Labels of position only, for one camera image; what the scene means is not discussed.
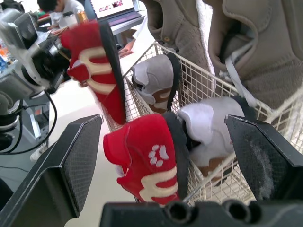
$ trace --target black shoe sole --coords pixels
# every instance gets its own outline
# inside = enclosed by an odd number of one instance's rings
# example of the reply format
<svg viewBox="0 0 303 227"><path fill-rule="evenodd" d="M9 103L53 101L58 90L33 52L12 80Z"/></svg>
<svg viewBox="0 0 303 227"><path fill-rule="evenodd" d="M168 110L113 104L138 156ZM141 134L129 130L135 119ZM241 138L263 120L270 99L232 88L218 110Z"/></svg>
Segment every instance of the black shoe sole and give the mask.
<svg viewBox="0 0 303 227"><path fill-rule="evenodd" d="M171 110L171 106L172 106L174 97L176 95L176 91L179 86L179 81L180 81L180 76L181 76L181 65L179 63L178 58L176 57L176 55L174 53L168 53L166 56L168 56L168 58L171 62L171 65L173 67L173 71L174 71L174 81L172 84L171 92L169 95L169 100L167 103L167 110L169 111L169 110Z"/></svg>
<svg viewBox="0 0 303 227"><path fill-rule="evenodd" d="M114 38L113 32L112 32L107 20L99 21L99 26L100 26L100 33L101 33L101 40L103 43L103 47L104 47L106 56L109 60L109 63L112 67L118 88L121 93L122 103L124 104L124 111L126 112L124 82L123 82L123 76L121 73L120 59L119 59L119 54L118 54L118 50L116 47L115 38Z"/></svg>
<svg viewBox="0 0 303 227"><path fill-rule="evenodd" d="M166 121L174 141L177 163L178 194L179 198L182 200L187 197L188 193L189 151L186 147L187 139L183 132L182 124L174 113L166 112L162 116Z"/></svg>

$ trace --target black cable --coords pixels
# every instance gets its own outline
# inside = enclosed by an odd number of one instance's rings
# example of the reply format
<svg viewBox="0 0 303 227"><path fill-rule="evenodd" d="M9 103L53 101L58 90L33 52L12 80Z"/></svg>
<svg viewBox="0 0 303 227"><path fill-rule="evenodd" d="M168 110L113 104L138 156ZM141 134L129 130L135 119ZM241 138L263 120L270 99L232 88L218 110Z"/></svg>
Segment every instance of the black cable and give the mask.
<svg viewBox="0 0 303 227"><path fill-rule="evenodd" d="M29 173L29 171L25 170L25 169L22 169L22 168L19 168L19 167L5 167L5 166L0 166L0 168L4 168L4 169L19 169L19 170L22 170L24 172L27 172Z"/></svg>
<svg viewBox="0 0 303 227"><path fill-rule="evenodd" d="M37 106L43 106L43 105L45 105L45 104L37 104L37 105L23 106L22 109L16 111L15 113L18 114L19 112L22 112L22 111L24 111L24 110L26 110L26 109L28 109L28 108L37 107Z"/></svg>
<svg viewBox="0 0 303 227"><path fill-rule="evenodd" d="M38 145L34 146L33 148L31 149L28 149L28 150L24 150L24 151L21 151L21 152L16 152L16 153L8 153L8 154L5 154L5 153L0 153L0 155L19 155L19 154L24 154L24 153L27 153L27 152L30 152L38 147L40 147L42 144L44 144L48 138L50 137L50 135L52 134L54 128L55 128L55 125L57 123L57 117L58 117L58 112L57 112L57 109L56 109L56 106L55 106L55 103L53 102L52 98L50 97L49 93L47 91L45 91L45 94L47 96L47 98L49 99L49 101L51 102L52 106L53 106L53 111L55 113L55 119L53 121L53 126L51 128L51 130L49 131L48 135L44 138L43 141L41 141Z"/></svg>

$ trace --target laptop screen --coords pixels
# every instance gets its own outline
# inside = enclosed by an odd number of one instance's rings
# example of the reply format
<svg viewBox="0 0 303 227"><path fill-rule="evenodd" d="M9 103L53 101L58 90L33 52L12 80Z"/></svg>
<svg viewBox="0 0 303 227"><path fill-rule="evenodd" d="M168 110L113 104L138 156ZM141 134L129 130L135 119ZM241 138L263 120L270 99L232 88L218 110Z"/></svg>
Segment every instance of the laptop screen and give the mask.
<svg viewBox="0 0 303 227"><path fill-rule="evenodd" d="M90 0L97 18L107 17L134 7L133 0Z"/></svg>

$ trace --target metal mesh basket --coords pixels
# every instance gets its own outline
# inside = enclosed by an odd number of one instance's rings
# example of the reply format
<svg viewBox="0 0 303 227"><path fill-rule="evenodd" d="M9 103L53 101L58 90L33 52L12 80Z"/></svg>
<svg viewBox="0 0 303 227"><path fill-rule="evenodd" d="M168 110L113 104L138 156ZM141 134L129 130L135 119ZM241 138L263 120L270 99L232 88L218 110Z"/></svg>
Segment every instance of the metal mesh basket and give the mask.
<svg viewBox="0 0 303 227"><path fill-rule="evenodd" d="M140 63L158 54L167 54L170 50L154 43L137 62ZM172 111L177 112L181 106L199 102L203 98L235 96L236 88L206 70L196 66L177 55L182 67L182 76L178 91L174 97ZM154 112L140 97L131 83L132 72L125 75L125 104L127 121ZM258 101L256 107L258 120L272 124L300 152L303 152L303 89L276 110ZM105 112L105 119L111 131L117 130L117 125ZM213 182L215 176L221 179ZM208 177L203 177L199 169L191 163L188 176L188 196L184 202L193 205L197 201L216 201L222 203L227 199L238 199L249 202L254 196L242 175L235 154L230 155Z"/></svg>

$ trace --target paw print logo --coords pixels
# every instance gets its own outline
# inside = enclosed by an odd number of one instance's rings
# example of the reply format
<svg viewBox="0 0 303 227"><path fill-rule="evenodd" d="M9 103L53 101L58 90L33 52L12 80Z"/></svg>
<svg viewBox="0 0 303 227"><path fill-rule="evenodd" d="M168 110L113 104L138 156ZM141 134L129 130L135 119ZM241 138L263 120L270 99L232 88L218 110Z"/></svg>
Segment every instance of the paw print logo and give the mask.
<svg viewBox="0 0 303 227"><path fill-rule="evenodd" d="M156 154L159 150L160 160L157 159ZM155 145L152 147L152 151L149 153L148 157L151 160L151 165L156 165L157 168L160 168L163 165L163 160L169 160L169 156L166 153L166 147L164 145Z"/></svg>

